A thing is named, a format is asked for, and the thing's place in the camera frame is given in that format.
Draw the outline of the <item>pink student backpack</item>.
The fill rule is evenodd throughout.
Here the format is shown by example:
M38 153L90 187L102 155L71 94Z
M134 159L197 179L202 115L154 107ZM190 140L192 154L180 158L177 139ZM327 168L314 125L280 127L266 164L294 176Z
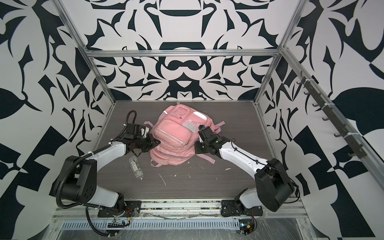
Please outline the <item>pink student backpack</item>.
M199 126L209 127L218 134L224 124L224 121L214 124L206 114L183 104L169 106L155 124L144 122L144 125L151 127L154 138L161 142L150 150L151 166L176 166L188 161L196 155Z

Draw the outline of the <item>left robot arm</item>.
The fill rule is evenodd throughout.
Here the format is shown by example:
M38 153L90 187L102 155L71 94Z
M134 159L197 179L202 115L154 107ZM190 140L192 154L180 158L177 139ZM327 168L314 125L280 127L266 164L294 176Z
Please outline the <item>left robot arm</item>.
M81 157L66 158L53 189L57 206L69 209L83 205L123 212L126 209L123 194L98 186L98 171L136 149L146 153L160 143L148 127L125 124L122 132L106 146Z

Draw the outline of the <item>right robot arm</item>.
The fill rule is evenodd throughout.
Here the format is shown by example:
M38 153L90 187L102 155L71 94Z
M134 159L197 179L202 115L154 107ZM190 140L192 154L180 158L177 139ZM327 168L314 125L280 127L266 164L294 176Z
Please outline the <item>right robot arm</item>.
M294 193L296 185L279 160L252 155L238 147L234 140L221 137L206 126L199 126L198 134L196 154L211 154L231 162L255 180L255 188L239 195L240 207L248 210L264 206L276 212Z

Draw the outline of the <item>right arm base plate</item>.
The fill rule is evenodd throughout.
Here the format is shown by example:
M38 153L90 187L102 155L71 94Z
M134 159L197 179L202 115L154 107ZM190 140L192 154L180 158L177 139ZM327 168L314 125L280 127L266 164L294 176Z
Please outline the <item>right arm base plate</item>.
M222 200L221 215L225 218L234 216L254 216L260 217L264 214L261 206L246 209L240 201Z

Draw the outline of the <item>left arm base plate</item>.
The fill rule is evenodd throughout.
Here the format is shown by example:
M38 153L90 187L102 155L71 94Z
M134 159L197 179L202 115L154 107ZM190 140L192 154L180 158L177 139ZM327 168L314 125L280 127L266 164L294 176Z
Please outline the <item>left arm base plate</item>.
M129 218L138 216L141 211L142 201L124 201L115 207L101 207L98 212L99 218Z

